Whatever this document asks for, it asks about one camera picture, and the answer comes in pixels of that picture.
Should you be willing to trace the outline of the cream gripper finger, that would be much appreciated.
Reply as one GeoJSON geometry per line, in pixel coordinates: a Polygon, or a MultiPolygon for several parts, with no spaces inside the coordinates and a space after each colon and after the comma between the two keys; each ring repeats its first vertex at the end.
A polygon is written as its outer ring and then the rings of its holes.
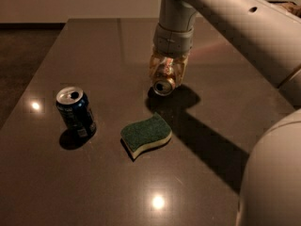
{"type": "Polygon", "coordinates": [[[152,83],[160,81],[164,78],[164,74],[159,70],[159,67],[165,63],[166,57],[159,54],[155,48],[152,48],[150,56],[150,80],[152,83]]]}
{"type": "Polygon", "coordinates": [[[174,70],[176,87],[179,87],[182,84],[188,64],[188,58],[189,55],[184,55],[173,59],[172,67],[174,70]]]}

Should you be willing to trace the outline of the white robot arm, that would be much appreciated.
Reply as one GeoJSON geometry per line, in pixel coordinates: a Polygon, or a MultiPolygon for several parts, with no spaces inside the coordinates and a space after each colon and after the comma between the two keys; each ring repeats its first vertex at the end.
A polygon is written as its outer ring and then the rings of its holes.
{"type": "Polygon", "coordinates": [[[264,0],[161,0],[184,83],[147,105],[182,145],[184,226],[301,226],[300,21],[264,0]]]}

